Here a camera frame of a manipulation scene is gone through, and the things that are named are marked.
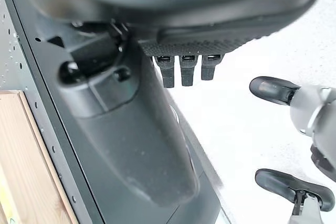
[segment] black plastic housing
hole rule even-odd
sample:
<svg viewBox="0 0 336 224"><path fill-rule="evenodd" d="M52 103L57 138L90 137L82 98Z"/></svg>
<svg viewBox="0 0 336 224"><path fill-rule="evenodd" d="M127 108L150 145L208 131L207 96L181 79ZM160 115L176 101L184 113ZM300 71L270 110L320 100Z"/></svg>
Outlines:
<svg viewBox="0 0 336 224"><path fill-rule="evenodd" d="M164 207L188 202L198 193L198 178L153 62L133 40L117 58L101 74L73 83L60 78L61 95L111 172L133 192ZM127 78L119 78L120 69Z"/></svg>
<svg viewBox="0 0 336 224"><path fill-rule="evenodd" d="M65 22L127 24L148 56L225 54L289 25L315 0L32 0Z"/></svg>

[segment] white floor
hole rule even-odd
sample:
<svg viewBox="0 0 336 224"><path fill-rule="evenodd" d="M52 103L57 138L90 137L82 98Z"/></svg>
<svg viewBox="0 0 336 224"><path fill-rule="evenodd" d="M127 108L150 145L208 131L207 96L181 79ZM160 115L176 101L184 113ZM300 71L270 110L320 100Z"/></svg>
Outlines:
<svg viewBox="0 0 336 224"><path fill-rule="evenodd" d="M257 186L259 168L327 185L336 194L336 183L310 160L311 140L296 132L288 108L249 93L250 81L262 75L336 87L336 0L319 0L281 32L227 54L214 81L200 81L198 64L194 86L182 88L176 65L178 87L171 94L222 179L222 204L236 224L286 224L291 215L293 204ZM334 224L336 209L322 219Z"/></svg>

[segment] black plastic clip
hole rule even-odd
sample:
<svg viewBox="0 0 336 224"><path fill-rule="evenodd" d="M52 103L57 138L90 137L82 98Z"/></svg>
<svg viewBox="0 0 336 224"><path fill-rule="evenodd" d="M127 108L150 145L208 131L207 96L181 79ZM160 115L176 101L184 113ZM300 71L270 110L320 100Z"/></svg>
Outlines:
<svg viewBox="0 0 336 224"><path fill-rule="evenodd" d="M214 79L215 68L223 60L224 55L203 55L202 57L202 73L203 81L211 81Z"/></svg>
<svg viewBox="0 0 336 224"><path fill-rule="evenodd" d="M194 83L194 70L197 64L198 56L180 56L182 86L190 87Z"/></svg>
<svg viewBox="0 0 336 224"><path fill-rule="evenodd" d="M173 88L175 86L174 80L174 56L159 56L155 57L156 64L160 67L163 86L165 88Z"/></svg>

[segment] small hole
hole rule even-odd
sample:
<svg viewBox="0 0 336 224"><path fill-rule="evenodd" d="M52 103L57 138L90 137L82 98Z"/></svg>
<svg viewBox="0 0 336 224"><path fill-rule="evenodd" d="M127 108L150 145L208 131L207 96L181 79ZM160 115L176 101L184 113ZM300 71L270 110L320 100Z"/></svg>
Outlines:
<svg viewBox="0 0 336 224"><path fill-rule="evenodd" d="M182 56L182 61L194 61L195 56L194 55L189 55L189 56Z"/></svg>
<svg viewBox="0 0 336 224"><path fill-rule="evenodd" d="M159 56L157 60L160 63L162 63L162 62L170 62L170 57L169 56Z"/></svg>
<svg viewBox="0 0 336 224"><path fill-rule="evenodd" d="M208 60L220 60L220 55L208 55Z"/></svg>
<svg viewBox="0 0 336 224"><path fill-rule="evenodd" d="M127 68L119 68L113 73L119 82L127 81L131 77L131 72Z"/></svg>

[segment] wooden board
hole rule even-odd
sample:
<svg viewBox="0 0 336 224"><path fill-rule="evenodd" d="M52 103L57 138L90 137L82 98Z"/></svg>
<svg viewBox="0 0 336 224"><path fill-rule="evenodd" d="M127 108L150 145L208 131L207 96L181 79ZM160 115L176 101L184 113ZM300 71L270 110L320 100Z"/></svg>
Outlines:
<svg viewBox="0 0 336 224"><path fill-rule="evenodd" d="M78 223L20 91L0 91L1 190L1 224Z"/></svg>

